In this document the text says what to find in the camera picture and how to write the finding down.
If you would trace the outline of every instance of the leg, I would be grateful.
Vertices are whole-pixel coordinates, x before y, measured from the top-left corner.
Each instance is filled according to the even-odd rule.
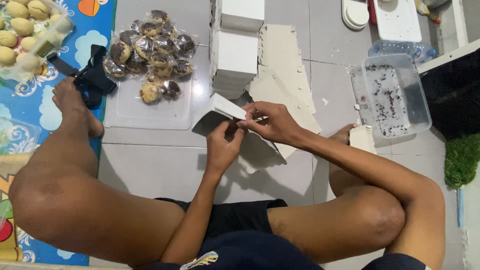
[[[120,192],[96,179],[88,135],[103,126],[72,78],[54,90],[62,123],[10,188],[17,224],[57,248],[132,266],[158,261],[183,218],[176,204]]]
[[[347,143],[351,128],[331,139]],[[385,248],[400,233],[405,213],[393,195],[332,164],[329,181],[334,200],[269,209],[274,234],[290,240],[315,262],[327,263]]]

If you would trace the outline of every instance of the foot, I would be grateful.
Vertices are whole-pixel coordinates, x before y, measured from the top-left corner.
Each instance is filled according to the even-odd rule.
[[[102,123],[87,109],[80,92],[73,85],[73,77],[67,77],[60,81],[53,90],[53,103],[59,108],[63,118],[69,114],[80,113],[85,117],[88,126],[88,135],[92,138],[100,137],[103,134]]]
[[[337,133],[333,134],[332,136],[329,137],[329,139],[336,140],[342,144],[348,144],[349,138],[350,138],[350,129],[356,128],[357,124],[348,124]]]

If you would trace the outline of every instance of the plastic water bottle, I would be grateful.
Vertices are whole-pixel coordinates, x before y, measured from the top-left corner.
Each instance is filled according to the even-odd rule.
[[[415,62],[423,62],[436,54],[427,43],[411,41],[391,41],[379,39],[368,50],[368,56],[379,56],[395,53],[407,53]]]

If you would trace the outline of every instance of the black strap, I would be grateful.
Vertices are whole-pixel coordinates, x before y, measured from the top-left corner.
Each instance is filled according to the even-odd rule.
[[[115,90],[117,84],[110,80],[103,70],[103,58],[107,54],[107,48],[92,44],[91,57],[87,66],[78,71],[60,59],[56,53],[47,56],[58,71],[66,76],[75,77],[73,84],[82,94],[82,99],[89,109],[95,109],[102,103],[102,96],[106,96]]]

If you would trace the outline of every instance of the black shorts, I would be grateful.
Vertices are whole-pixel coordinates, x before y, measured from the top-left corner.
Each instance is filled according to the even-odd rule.
[[[190,203],[168,198],[156,198],[178,204],[186,212]],[[272,233],[267,217],[267,209],[288,206],[284,200],[267,200],[256,202],[239,202],[214,204],[204,240],[224,233],[243,230],[255,230]]]

